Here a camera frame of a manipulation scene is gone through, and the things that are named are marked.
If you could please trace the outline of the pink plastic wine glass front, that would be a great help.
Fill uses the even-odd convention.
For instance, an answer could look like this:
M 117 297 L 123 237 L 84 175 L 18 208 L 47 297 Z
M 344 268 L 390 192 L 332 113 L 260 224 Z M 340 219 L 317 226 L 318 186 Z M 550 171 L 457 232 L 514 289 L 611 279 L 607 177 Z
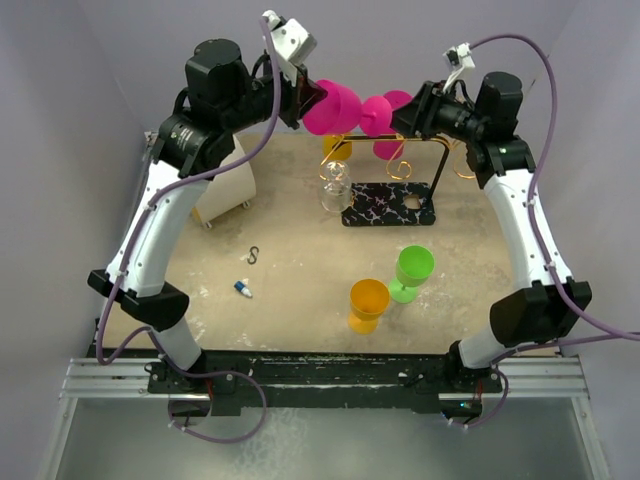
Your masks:
M 352 89 L 339 83 L 322 79 L 316 84 L 326 91 L 326 97 L 302 118 L 310 133 L 346 134 L 359 127 L 365 135 L 378 137 L 390 129 L 393 109 L 384 96 L 362 102 Z

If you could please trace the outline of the orange plastic wine glass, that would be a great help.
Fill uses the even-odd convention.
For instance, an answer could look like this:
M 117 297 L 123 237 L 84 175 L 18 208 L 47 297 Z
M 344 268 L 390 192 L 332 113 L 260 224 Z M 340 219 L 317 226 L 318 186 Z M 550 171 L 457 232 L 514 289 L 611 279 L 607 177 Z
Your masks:
M 352 155 L 352 143 L 343 135 L 323 137 L 323 154 L 326 161 L 347 161 Z
M 356 282 L 350 291 L 348 325 L 358 334 L 373 333 L 390 304 L 387 286 L 376 279 Z

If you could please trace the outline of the clear glass wine glass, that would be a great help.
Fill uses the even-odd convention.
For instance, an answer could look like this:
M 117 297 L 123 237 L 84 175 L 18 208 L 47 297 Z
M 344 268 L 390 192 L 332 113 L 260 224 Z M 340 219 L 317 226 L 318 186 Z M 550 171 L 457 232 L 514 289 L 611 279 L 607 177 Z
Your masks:
M 343 161 L 327 161 L 321 169 L 320 200 L 323 208 L 342 213 L 352 202 L 352 179 L 349 166 Z

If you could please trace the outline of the green plastic wine glass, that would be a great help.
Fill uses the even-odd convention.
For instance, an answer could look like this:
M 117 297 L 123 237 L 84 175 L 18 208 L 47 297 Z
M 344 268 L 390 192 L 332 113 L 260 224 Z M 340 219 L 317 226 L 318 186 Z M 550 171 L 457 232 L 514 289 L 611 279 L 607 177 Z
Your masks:
M 435 257 L 430 250 L 421 245 L 404 248 L 396 262 L 395 277 L 388 286 L 391 298 L 402 304 L 412 302 L 434 269 Z

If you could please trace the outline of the orange plastic wine glass front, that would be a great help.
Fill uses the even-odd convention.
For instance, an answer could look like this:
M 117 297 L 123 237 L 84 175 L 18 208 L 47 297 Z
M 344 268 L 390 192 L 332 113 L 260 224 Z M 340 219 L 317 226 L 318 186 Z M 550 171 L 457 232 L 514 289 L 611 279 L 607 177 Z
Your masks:
M 376 279 L 356 282 L 350 291 L 348 325 L 358 334 L 373 333 L 390 304 L 387 286 Z

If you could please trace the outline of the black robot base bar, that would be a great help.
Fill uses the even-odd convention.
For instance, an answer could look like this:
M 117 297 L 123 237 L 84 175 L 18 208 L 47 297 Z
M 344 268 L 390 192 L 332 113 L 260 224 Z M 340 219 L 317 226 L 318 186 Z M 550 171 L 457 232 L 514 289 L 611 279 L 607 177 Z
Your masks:
M 174 413 L 237 416 L 244 408 L 402 409 L 476 418 L 480 398 L 502 391 L 489 368 L 469 370 L 446 354 L 259 352 L 208 350 L 197 374 L 183 377 L 151 349 L 126 358 L 143 362 L 151 394 L 166 394 Z

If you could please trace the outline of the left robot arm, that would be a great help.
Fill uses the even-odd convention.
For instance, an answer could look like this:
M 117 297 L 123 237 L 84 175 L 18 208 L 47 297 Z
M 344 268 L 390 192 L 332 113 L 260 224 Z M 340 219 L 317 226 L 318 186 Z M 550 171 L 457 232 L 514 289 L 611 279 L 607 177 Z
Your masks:
M 304 65 L 314 37 L 286 38 L 278 29 L 265 37 L 256 61 L 264 73 L 247 69 L 240 47 L 228 39 L 199 44 L 186 62 L 187 85 L 152 147 L 143 196 L 116 256 L 93 270 L 89 286 L 119 304 L 142 324 L 174 365 L 171 381 L 184 392 L 202 387 L 204 353 L 185 319 L 189 296 L 169 284 L 170 257 L 187 217 L 209 184 L 256 156 L 278 122 L 296 129 L 326 96 Z

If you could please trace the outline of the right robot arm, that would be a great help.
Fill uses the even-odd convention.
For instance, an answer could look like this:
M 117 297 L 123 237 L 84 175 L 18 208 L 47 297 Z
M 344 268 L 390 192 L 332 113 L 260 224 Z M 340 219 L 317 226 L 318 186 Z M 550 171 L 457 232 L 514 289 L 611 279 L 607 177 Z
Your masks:
M 575 280 L 558 252 L 531 184 L 536 164 L 515 133 L 522 100 L 518 77 L 491 72 L 472 104 L 457 100 L 442 82 L 427 81 L 392 116 L 392 129 L 406 138 L 445 134 L 466 145 L 467 165 L 507 242 L 514 291 L 491 306 L 488 327 L 451 347 L 456 360 L 445 366 L 444 376 L 456 391 L 469 390 L 480 369 L 511 349 L 566 337 L 578 319 L 566 302 L 586 307 L 592 299 L 589 283 Z

